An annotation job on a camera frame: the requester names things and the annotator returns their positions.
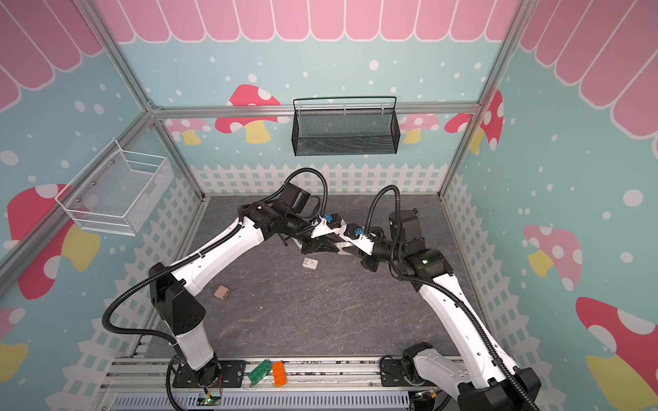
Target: black mounting plate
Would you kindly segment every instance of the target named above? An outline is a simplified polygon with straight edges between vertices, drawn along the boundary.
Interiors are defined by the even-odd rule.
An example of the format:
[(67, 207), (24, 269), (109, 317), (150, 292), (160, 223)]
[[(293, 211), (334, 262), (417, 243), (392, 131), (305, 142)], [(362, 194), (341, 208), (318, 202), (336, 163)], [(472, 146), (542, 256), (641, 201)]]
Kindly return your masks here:
[[(246, 361), (223, 361), (219, 362), (222, 365), (222, 388), (240, 388), (242, 386), (242, 378), (245, 375)], [(187, 365), (180, 366), (174, 372), (174, 388), (199, 388), (199, 385), (194, 380), (194, 371)], [(209, 388), (219, 387), (219, 381), (211, 385)]]
[[(413, 384), (405, 379), (405, 372), (402, 368), (402, 360), (392, 360), (385, 358), (379, 363), (380, 379), (383, 387), (409, 387)], [(434, 387), (429, 381), (425, 381), (418, 387)]]

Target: gray floor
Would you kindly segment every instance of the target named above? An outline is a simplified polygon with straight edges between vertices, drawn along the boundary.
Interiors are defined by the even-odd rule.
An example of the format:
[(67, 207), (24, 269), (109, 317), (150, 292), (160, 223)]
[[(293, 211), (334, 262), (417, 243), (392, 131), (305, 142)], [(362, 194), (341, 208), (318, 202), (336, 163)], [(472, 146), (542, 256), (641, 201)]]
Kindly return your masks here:
[[(372, 198), (334, 195), (328, 199), (327, 212), (363, 224)], [(190, 250), (224, 230), (235, 219), (239, 204), (256, 199), (212, 197)], [(402, 208), (414, 207), (427, 247), (446, 256), (480, 313), (438, 197), (404, 195)], [(378, 203), (373, 225), (385, 228), (391, 211), (393, 196), (386, 195)], [(372, 273), (354, 256), (309, 257), (319, 261), (316, 270), (302, 267), (304, 256), (294, 243), (285, 247), (274, 236), (241, 255), (198, 294), (207, 311), (205, 329), (219, 357), (400, 355), (420, 341), (444, 355), (458, 354), (430, 306), (411, 284), (391, 278), (385, 265)], [(231, 290), (225, 301), (213, 296), (220, 285)], [(162, 321), (158, 329), (168, 331)], [(151, 358), (173, 354), (161, 339), (153, 339), (146, 352)]]

